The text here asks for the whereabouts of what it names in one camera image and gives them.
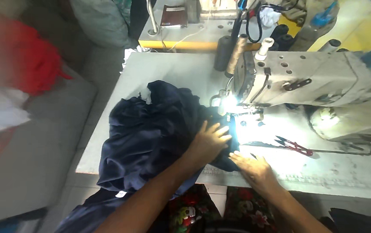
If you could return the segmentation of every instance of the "yellow table edge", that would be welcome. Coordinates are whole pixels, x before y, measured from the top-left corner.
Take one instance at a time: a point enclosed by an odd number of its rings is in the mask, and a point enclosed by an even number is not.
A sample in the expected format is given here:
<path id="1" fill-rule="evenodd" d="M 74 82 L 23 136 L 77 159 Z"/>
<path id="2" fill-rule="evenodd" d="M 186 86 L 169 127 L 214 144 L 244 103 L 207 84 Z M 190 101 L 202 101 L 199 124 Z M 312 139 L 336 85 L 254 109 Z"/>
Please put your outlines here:
<path id="1" fill-rule="evenodd" d="M 152 48 L 152 49 L 163 49 L 161 41 L 138 41 L 143 48 Z M 171 48 L 177 42 L 176 41 L 164 41 L 164 44 L 167 48 Z M 246 50 L 258 50 L 261 44 L 248 44 Z M 216 50 L 217 42 L 189 42 L 182 41 L 176 45 L 176 49 L 201 49 L 201 50 Z"/>

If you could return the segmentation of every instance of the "white table top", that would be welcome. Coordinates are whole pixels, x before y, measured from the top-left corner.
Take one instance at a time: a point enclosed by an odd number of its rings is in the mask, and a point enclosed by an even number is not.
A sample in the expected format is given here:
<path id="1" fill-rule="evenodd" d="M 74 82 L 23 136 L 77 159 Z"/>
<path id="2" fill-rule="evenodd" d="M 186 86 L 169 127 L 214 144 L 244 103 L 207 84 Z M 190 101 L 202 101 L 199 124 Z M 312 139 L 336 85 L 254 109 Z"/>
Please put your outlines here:
<path id="1" fill-rule="evenodd" d="M 154 6 L 154 16 L 158 25 L 161 23 L 162 11 L 164 5 L 176 6 L 184 3 L 184 0 L 158 0 Z M 200 24 L 188 24 L 187 28 L 162 28 L 162 39 L 168 48 L 171 48 L 177 41 L 182 40 L 187 35 L 193 34 L 201 30 L 199 26 L 203 25 L 204 29 L 196 35 L 190 36 L 184 40 L 184 43 L 178 43 L 177 49 L 216 49 L 217 42 L 222 36 L 230 35 L 229 30 L 233 28 L 234 20 L 202 20 Z M 276 25 L 263 30 L 262 39 L 260 42 L 269 37 Z M 148 30 L 152 29 L 151 19 L 148 18 L 147 23 L 142 29 L 139 38 L 140 45 L 145 48 L 161 48 L 161 35 L 150 36 Z M 246 26 L 242 24 L 240 34 L 246 33 Z M 259 37 L 259 28 L 256 17 L 250 19 L 249 33 L 252 39 L 256 40 Z"/>
<path id="2" fill-rule="evenodd" d="M 190 88 L 193 94 L 200 97 L 200 103 L 208 106 L 210 97 L 227 83 L 222 72 L 214 71 L 213 63 L 214 54 L 133 53 L 116 83 L 76 172 L 98 174 L 102 144 L 109 137 L 108 117 L 111 110 L 121 98 L 137 96 L 146 90 L 148 82 L 163 80 L 176 87 Z M 286 137 L 289 133 L 282 131 L 275 135 Z M 279 182 L 288 190 L 371 198 L 371 156 L 319 153 L 317 157 L 306 157 L 295 151 L 253 146 L 240 146 L 240 150 L 264 155 Z M 238 172 L 224 172 L 209 165 L 197 182 L 248 186 Z"/>

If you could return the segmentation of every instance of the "yellow wall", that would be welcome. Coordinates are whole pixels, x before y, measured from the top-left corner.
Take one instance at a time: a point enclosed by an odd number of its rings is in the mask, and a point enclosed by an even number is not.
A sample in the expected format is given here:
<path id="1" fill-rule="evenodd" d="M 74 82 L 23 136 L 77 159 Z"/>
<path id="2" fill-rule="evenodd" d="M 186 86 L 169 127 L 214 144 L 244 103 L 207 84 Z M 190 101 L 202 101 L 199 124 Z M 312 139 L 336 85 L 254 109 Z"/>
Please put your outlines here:
<path id="1" fill-rule="evenodd" d="M 334 28 L 320 37 L 308 51 L 317 51 L 328 40 L 341 41 L 340 48 L 351 51 L 371 50 L 371 1 L 370 0 L 339 0 L 340 10 Z M 296 24 L 281 18 L 279 24 L 287 24 L 289 34 L 294 36 L 299 31 Z"/>

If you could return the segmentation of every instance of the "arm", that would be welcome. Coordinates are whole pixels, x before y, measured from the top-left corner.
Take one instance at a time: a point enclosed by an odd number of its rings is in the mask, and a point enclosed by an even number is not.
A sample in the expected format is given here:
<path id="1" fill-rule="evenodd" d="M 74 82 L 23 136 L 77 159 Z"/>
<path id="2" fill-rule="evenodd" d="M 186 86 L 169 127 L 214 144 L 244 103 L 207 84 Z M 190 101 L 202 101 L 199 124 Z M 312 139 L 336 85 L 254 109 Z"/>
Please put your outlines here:
<path id="1" fill-rule="evenodd" d="M 203 123 L 188 150 L 170 167 L 147 182 L 96 229 L 95 233 L 145 233 L 180 185 L 227 147 L 230 135 L 220 124 Z"/>
<path id="2" fill-rule="evenodd" d="M 240 167 L 243 177 L 251 187 L 282 213 L 294 232 L 331 233 L 282 188 L 265 158 L 262 156 L 256 158 L 243 157 L 238 151 L 230 153 L 230 159 Z"/>

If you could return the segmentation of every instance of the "notebook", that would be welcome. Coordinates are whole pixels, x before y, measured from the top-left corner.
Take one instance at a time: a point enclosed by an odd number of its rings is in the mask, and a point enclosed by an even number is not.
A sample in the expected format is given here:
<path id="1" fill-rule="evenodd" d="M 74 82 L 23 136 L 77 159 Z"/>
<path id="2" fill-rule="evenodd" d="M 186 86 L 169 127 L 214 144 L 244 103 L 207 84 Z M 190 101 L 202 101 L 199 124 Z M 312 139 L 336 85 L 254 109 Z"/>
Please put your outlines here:
<path id="1" fill-rule="evenodd" d="M 186 27 L 188 24 L 187 10 L 184 5 L 164 5 L 161 27 Z"/>

